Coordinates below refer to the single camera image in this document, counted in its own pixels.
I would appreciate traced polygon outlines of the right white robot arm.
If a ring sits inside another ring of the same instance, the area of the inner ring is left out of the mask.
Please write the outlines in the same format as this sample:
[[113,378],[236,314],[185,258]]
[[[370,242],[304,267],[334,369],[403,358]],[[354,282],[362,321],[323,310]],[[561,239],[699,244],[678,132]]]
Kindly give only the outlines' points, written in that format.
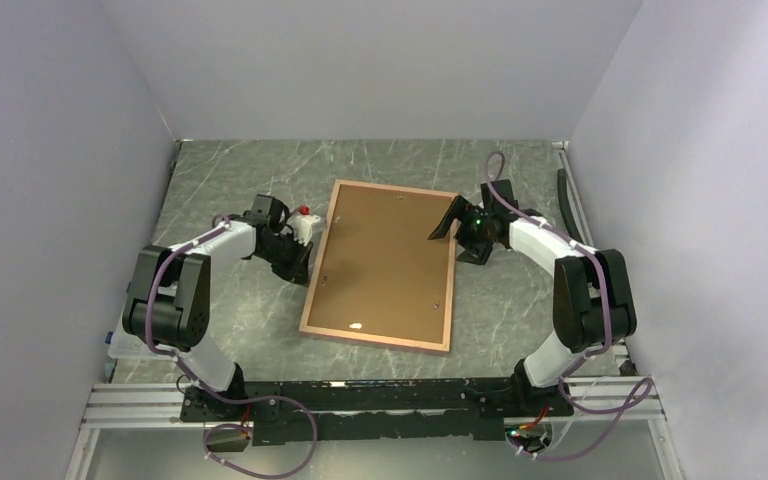
[[509,180],[481,184],[482,202],[456,196],[431,231],[432,240],[454,235],[460,262],[484,265],[495,245],[520,253],[553,279],[553,330],[540,347],[520,360],[512,376],[510,401],[524,415],[549,399],[548,387],[589,356],[632,335],[636,311],[623,255],[597,250],[554,228],[538,212],[520,209]]

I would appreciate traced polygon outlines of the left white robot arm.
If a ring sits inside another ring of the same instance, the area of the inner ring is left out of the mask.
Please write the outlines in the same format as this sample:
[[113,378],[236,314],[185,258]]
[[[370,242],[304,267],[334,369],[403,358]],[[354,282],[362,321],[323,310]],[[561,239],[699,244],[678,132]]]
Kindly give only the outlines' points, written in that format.
[[310,280],[309,258],[320,216],[301,205],[256,195],[241,214],[217,214],[210,228],[170,247],[144,247],[127,289],[121,325],[154,354],[171,360],[207,407],[223,420],[246,406],[242,368],[208,334],[215,276],[238,261],[258,258],[280,279],[295,285]]

